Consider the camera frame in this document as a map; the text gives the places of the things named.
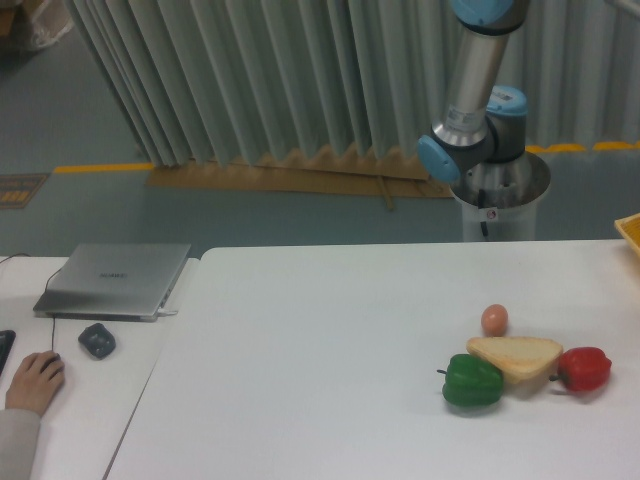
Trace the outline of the person's hand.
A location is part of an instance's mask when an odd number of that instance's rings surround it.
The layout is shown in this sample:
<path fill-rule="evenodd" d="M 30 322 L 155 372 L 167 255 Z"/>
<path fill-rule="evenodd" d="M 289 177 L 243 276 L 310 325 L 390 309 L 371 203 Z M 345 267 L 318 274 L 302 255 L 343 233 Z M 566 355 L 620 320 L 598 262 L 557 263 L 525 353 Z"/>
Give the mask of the person's hand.
<path fill-rule="evenodd" d="M 65 381 L 61 357 L 43 373 L 40 371 L 43 363 L 55 354 L 52 350 L 34 352 L 22 360 L 6 393 L 6 409 L 28 410 L 40 418 L 44 416 Z"/>

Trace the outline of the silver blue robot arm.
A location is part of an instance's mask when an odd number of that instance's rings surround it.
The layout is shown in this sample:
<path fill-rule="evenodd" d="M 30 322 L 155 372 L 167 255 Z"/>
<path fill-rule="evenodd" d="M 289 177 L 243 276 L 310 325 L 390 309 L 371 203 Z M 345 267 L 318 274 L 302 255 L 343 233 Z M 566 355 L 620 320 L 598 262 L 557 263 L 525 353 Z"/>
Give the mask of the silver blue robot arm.
<path fill-rule="evenodd" d="M 461 26 L 420 162 L 457 181 L 538 146 L 639 139 L 636 1 L 453 1 Z"/>

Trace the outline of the grey sleeved forearm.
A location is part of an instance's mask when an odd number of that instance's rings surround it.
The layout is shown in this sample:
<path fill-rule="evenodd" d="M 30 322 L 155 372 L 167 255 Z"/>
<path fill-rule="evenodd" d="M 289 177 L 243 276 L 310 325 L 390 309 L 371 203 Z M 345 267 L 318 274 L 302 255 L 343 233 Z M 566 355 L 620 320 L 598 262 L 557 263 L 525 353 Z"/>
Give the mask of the grey sleeved forearm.
<path fill-rule="evenodd" d="M 1 478 L 30 479 L 41 418 L 22 409 L 1 411 Z"/>

